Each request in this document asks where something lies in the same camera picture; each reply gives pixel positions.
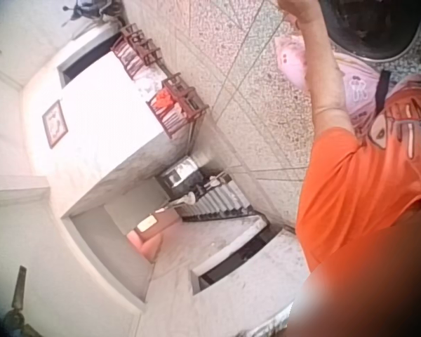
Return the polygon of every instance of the hand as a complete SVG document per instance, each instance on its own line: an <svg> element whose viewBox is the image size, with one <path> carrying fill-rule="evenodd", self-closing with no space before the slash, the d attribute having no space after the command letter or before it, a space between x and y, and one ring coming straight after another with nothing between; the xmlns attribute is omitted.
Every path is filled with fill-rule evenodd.
<svg viewBox="0 0 421 337"><path fill-rule="evenodd" d="M318 0L278 0L278 5L302 23L311 22L321 10Z"/></svg>

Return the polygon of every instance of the orange sleeve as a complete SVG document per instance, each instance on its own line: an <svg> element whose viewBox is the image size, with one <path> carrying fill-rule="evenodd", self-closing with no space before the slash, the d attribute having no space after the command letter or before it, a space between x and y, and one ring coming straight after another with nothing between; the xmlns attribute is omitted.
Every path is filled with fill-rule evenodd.
<svg viewBox="0 0 421 337"><path fill-rule="evenodd" d="M310 270L318 266L319 249L330 245L338 232L331 228L345 193L350 161L360 143L343 128L331 128L314 142L309 168L302 186L296 232Z"/></svg>

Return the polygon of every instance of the black strap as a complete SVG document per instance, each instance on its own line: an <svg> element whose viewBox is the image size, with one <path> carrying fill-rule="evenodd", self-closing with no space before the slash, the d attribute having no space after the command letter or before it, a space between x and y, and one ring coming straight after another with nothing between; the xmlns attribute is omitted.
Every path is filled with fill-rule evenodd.
<svg viewBox="0 0 421 337"><path fill-rule="evenodd" d="M388 94L391 72L382 70L380 72L379 83L376 88L376 116L381 113L385 107L385 98Z"/></svg>

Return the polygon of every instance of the speckled floor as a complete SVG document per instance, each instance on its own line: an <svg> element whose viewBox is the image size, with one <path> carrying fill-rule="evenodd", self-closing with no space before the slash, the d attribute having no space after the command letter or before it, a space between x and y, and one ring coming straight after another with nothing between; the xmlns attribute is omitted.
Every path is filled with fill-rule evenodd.
<svg viewBox="0 0 421 337"><path fill-rule="evenodd" d="M273 38L287 34L275 0L123 0L128 17L161 47L211 106L194 147L205 169L227 170L273 223L293 225L309 162L310 100L276 66ZM378 65L393 79L421 72L420 51Z"/></svg>

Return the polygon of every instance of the ceiling fan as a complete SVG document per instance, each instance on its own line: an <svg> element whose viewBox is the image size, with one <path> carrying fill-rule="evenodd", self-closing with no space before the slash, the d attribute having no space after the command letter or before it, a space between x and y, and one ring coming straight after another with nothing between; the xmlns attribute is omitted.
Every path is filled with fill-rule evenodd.
<svg viewBox="0 0 421 337"><path fill-rule="evenodd" d="M12 336L42 337L31 325L25 323L25 318L22 314L26 276L27 268L20 266L17 282L15 283L13 302L11 304L13 309L6 313L3 319L3 326Z"/></svg>

